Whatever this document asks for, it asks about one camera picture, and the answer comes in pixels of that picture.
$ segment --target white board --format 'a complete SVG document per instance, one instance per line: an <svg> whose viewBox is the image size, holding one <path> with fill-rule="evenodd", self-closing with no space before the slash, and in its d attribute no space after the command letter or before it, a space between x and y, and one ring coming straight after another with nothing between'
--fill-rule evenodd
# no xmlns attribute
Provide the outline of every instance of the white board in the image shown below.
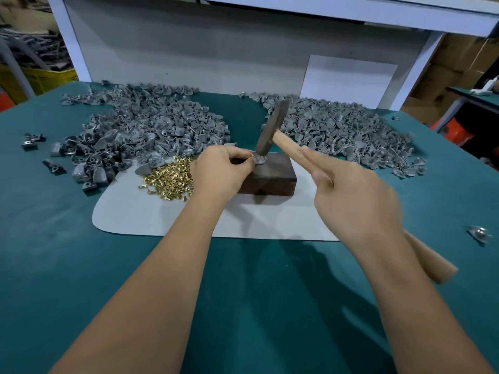
<svg viewBox="0 0 499 374"><path fill-rule="evenodd" d="M300 97L376 109L396 69L396 64L310 55Z"/></svg>
<svg viewBox="0 0 499 374"><path fill-rule="evenodd" d="M338 241L320 219L313 199L312 177L292 162L297 182L293 197L236 195L223 211L214 237ZM139 189L135 166L119 173L95 205L97 228L125 235L165 235L184 208L183 201L164 201Z"/></svg>

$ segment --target yellow crate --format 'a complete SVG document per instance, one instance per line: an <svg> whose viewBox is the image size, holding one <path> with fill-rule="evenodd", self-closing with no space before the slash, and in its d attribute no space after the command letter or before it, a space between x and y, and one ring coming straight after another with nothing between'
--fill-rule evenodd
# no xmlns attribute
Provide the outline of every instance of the yellow crate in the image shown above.
<svg viewBox="0 0 499 374"><path fill-rule="evenodd" d="M74 68L62 72L46 71L36 68L22 68L35 94L40 95L61 85L78 81ZM0 64L0 85L16 104L27 100L16 77L8 66Z"/></svg>

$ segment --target person's right arm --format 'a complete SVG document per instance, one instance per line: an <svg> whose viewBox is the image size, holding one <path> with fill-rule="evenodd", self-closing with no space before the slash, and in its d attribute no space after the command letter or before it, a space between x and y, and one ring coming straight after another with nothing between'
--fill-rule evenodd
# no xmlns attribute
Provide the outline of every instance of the person's right arm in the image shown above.
<svg viewBox="0 0 499 374"><path fill-rule="evenodd" d="M493 374L405 239L395 191L372 170L302 150L322 170L312 174L319 215L373 288L398 373Z"/></svg>

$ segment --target forearm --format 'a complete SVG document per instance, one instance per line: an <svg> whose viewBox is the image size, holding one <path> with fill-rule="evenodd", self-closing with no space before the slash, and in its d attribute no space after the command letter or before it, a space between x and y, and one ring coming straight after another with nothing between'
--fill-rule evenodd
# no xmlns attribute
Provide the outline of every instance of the forearm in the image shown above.
<svg viewBox="0 0 499 374"><path fill-rule="evenodd" d="M194 195L52 372L179 372L223 208Z"/></svg>
<svg viewBox="0 0 499 374"><path fill-rule="evenodd" d="M376 236L352 251L373 288L398 373L494 372L401 232Z"/></svg>

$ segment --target hammer handle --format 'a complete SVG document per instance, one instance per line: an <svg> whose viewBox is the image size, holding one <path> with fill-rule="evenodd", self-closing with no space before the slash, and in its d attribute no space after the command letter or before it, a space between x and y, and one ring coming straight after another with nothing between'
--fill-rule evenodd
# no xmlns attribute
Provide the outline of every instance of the hammer handle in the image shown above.
<svg viewBox="0 0 499 374"><path fill-rule="evenodd" d="M276 130L272 137L272 141L310 174L314 171L320 170L301 153L298 144L296 144L290 137L283 134L280 130ZM404 235L409 245L411 245L414 250L421 267L430 279L437 284L441 284L451 279L452 276L456 274L458 268L451 262L440 256L428 245L405 230Z"/></svg>

